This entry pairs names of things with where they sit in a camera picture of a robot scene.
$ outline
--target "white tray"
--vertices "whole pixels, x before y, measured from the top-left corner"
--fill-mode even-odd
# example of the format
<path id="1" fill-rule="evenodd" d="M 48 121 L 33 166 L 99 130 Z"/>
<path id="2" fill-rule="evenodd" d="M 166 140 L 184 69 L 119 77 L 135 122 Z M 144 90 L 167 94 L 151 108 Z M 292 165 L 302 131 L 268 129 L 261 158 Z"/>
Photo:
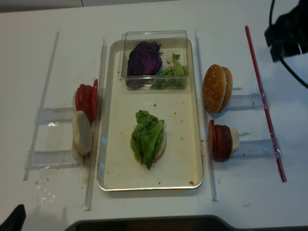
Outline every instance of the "white tray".
<path id="1" fill-rule="evenodd" d="M 184 90 L 127 90 L 118 80 L 121 41 L 110 48 L 97 181 L 105 191 L 193 189 L 203 180 L 192 46 L 189 84 Z M 167 146 L 148 170 L 130 147 L 135 114 L 147 110 L 165 120 Z"/>

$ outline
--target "cheese slice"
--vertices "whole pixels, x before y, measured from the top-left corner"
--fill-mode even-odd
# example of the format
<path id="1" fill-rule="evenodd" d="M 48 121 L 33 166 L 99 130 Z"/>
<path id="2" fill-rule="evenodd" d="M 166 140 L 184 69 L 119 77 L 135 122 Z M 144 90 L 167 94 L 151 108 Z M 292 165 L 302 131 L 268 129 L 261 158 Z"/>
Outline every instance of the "cheese slice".
<path id="1" fill-rule="evenodd" d="M 232 152 L 240 146 L 239 131 L 236 128 L 231 129 Z"/>
<path id="2" fill-rule="evenodd" d="M 80 155 L 86 155 L 92 148 L 92 131 L 87 115 L 83 111 L 74 112 L 73 140 Z"/>

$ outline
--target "red straw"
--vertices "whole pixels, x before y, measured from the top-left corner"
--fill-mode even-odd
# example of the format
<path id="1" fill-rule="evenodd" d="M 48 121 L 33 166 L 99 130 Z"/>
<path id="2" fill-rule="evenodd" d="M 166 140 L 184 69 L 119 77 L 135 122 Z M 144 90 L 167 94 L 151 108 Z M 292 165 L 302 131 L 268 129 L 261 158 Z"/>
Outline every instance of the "red straw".
<path id="1" fill-rule="evenodd" d="M 254 68 L 255 68 L 256 77 L 257 77 L 257 81 L 258 81 L 258 85 L 259 85 L 259 90 L 260 90 L 261 94 L 264 94 L 264 89 L 263 89 L 263 86 L 262 86 L 261 77 L 260 77 L 260 73 L 259 73 L 259 69 L 258 69 L 258 65 L 257 65 L 257 60 L 256 60 L 255 52 L 254 52 L 254 47 L 252 45 L 248 26 L 245 26 L 245 31 L 246 31 L 246 35 L 247 35 L 247 40 L 248 40 L 248 44 L 249 44 L 252 62 L 254 63 Z M 264 108 L 264 112 L 265 112 L 266 120 L 267 120 L 268 126 L 269 126 L 270 137 L 273 141 L 273 146 L 274 146 L 275 155 L 276 155 L 276 162 L 277 162 L 280 178 L 283 182 L 286 182 L 287 179 L 285 177 L 282 162 L 281 162 L 280 146 L 279 146 L 279 144 L 276 140 L 276 136 L 275 136 L 275 133 L 274 133 L 273 125 L 271 123 L 270 113 L 269 113 L 268 107 Z"/>

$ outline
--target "purple cabbage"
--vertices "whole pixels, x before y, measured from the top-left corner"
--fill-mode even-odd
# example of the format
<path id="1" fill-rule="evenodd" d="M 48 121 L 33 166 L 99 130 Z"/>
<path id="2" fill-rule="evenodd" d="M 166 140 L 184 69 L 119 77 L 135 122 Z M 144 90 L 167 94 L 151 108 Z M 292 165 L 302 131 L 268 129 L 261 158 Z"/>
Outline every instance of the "purple cabbage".
<path id="1" fill-rule="evenodd" d="M 154 75 L 162 66 L 159 49 L 156 42 L 140 42 L 129 54 L 127 76 Z M 141 88 L 146 82 L 146 79 L 127 79 L 126 84 Z"/>

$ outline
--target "table surface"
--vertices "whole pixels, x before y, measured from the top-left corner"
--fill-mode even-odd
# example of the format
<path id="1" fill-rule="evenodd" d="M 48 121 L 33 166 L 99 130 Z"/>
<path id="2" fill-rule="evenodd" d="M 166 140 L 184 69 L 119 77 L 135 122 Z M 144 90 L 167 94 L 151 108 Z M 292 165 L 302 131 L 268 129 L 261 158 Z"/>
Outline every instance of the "table surface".
<path id="1" fill-rule="evenodd" d="M 270 0 L 171 1 L 0 14 L 0 223 L 18 205 L 27 218 L 23 230 L 64 230 L 81 220 L 215 215 L 236 228 L 308 225 L 308 91 L 284 67 L 271 61 L 264 39 Z M 297 1 L 276 1 L 273 21 Z M 23 181 L 34 118 L 57 31 L 71 39 L 65 65 L 75 76 L 99 75 L 103 36 L 108 50 L 126 31 L 185 29 L 200 41 L 202 75 L 211 64 L 233 75 L 255 76 L 244 26 L 249 25 L 273 126 L 283 152 L 287 182 L 274 160 L 230 161 L 216 165 L 219 201 L 211 200 L 205 159 L 204 182 L 195 190 L 113 192 L 95 183 L 92 208 L 83 211 L 87 172 L 83 169 L 30 172 Z M 231 52 L 238 47 L 238 52 Z M 308 56 L 286 59 L 307 78 Z"/>

